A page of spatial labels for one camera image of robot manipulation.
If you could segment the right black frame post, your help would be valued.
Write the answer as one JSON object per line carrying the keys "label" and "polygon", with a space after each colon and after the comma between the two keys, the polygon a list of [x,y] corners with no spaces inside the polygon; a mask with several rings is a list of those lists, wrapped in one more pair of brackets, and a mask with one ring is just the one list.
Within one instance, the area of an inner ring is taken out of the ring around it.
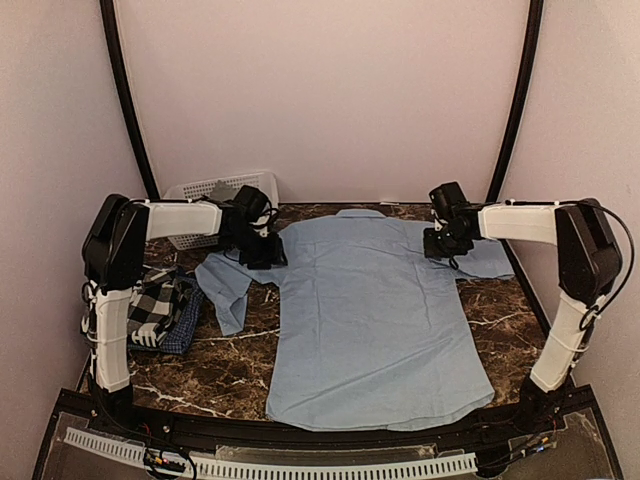
{"label": "right black frame post", "polygon": [[498,152],[486,202],[496,202],[504,186],[509,165],[515,148],[521,120],[524,114],[529,86],[534,69],[538,39],[544,11],[543,0],[530,0],[524,32],[524,39],[516,76],[513,97],[509,109],[504,135]]}

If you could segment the black white plaid folded shirt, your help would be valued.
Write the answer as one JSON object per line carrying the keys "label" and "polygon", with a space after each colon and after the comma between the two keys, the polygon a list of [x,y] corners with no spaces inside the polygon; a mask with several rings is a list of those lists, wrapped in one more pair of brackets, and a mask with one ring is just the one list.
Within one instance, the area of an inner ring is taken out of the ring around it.
{"label": "black white plaid folded shirt", "polygon": [[157,349],[178,324],[189,302],[191,285],[175,268],[145,267],[128,308],[128,343]]}

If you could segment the black frame post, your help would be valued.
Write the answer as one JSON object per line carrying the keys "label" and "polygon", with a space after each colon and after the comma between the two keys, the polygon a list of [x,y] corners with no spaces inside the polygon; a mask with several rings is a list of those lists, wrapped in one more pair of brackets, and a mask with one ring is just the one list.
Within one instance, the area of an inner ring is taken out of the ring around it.
{"label": "black frame post", "polygon": [[521,120],[524,114],[529,86],[534,69],[538,39],[544,11],[543,0],[530,0],[524,32],[524,39],[516,76],[513,97],[509,109],[504,135],[498,152],[486,202],[496,202],[504,186],[509,165],[515,148]]}
{"label": "black frame post", "polygon": [[116,3],[113,0],[100,0],[99,7],[112,76],[137,170],[147,197],[158,200],[161,195],[147,154],[127,75]]}

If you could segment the grey shirt in basket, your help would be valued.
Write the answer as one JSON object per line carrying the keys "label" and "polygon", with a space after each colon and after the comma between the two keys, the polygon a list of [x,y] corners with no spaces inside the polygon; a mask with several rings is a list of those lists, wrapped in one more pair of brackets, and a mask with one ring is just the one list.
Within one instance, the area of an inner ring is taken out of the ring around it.
{"label": "grey shirt in basket", "polygon": [[239,189],[233,185],[218,180],[210,191],[209,197],[216,202],[227,202],[233,200],[238,191]]}

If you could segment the blue checked folded shirt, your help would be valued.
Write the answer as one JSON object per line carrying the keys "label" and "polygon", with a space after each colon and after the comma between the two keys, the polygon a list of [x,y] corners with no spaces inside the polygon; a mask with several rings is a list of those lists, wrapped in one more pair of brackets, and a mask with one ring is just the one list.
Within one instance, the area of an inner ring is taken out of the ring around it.
{"label": "blue checked folded shirt", "polygon": [[195,329],[198,323],[198,319],[201,311],[201,304],[204,299],[204,292],[199,287],[195,275],[190,272],[185,272],[180,267],[172,267],[179,271],[179,274],[185,282],[189,282],[191,285],[191,295],[188,304],[186,305],[178,324],[166,337],[164,343],[157,349],[135,347],[128,343],[128,348],[131,350],[142,351],[158,351],[166,354],[182,355],[190,347]]}

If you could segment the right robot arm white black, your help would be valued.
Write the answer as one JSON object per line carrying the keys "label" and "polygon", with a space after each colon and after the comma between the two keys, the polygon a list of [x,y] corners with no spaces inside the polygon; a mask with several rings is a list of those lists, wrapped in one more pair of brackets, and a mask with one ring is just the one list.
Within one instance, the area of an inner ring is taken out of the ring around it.
{"label": "right robot arm white black", "polygon": [[456,182],[436,187],[429,198],[434,224],[423,233],[424,254],[452,268],[482,240],[555,247],[559,305],[529,384],[544,394],[559,390],[587,350],[594,324],[631,276],[634,262],[623,258],[610,225],[619,216],[594,198],[472,203]]}

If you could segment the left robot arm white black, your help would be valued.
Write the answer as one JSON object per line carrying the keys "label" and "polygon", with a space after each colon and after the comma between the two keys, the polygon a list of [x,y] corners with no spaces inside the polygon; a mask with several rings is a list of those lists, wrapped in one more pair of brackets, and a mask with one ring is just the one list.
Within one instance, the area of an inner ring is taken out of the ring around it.
{"label": "left robot arm white black", "polygon": [[283,242],[272,230],[275,208],[256,187],[244,185],[224,202],[199,199],[129,199],[111,194],[85,239],[83,294],[88,318],[83,331],[91,348],[90,386],[107,399],[103,421],[120,436],[141,427],[127,360],[127,316],[133,288],[142,276],[148,241],[184,235],[214,237],[239,252],[241,265],[268,270],[287,263]]}

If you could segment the left black frame post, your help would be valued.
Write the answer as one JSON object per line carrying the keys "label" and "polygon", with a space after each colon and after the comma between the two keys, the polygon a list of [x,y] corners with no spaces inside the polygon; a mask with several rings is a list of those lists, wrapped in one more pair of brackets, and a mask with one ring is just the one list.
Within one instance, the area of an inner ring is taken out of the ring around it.
{"label": "left black frame post", "polygon": [[116,3],[113,0],[100,0],[99,7],[112,76],[137,170],[147,197],[158,200],[161,195],[147,154],[127,75]]}

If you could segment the light blue long sleeve shirt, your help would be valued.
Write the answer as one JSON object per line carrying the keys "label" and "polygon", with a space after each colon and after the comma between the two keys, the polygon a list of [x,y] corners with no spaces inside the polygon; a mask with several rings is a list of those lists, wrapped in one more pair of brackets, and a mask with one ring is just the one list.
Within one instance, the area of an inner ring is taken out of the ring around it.
{"label": "light blue long sleeve shirt", "polygon": [[491,240],[457,268],[428,259],[424,228],[343,210],[284,228],[285,267],[250,270],[211,254],[196,268],[227,336],[244,328],[252,283],[279,290],[268,418],[311,431],[409,431],[492,401],[457,281],[508,278],[511,264]]}

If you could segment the white plastic mesh basket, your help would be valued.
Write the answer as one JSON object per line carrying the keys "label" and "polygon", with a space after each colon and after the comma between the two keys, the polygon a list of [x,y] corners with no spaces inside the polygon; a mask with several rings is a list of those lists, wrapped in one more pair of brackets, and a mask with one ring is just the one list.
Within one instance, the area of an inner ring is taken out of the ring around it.
{"label": "white plastic mesh basket", "polygon": [[[275,207],[279,207],[279,193],[276,177],[273,173],[267,171],[175,185],[165,192],[163,198],[167,200],[198,199],[201,197],[210,198],[210,191],[218,180],[224,181],[229,185],[233,185],[239,190],[244,185],[257,188],[268,197]],[[218,243],[217,238],[214,236],[195,234],[173,236],[169,238],[169,241],[179,251],[214,247]]]}

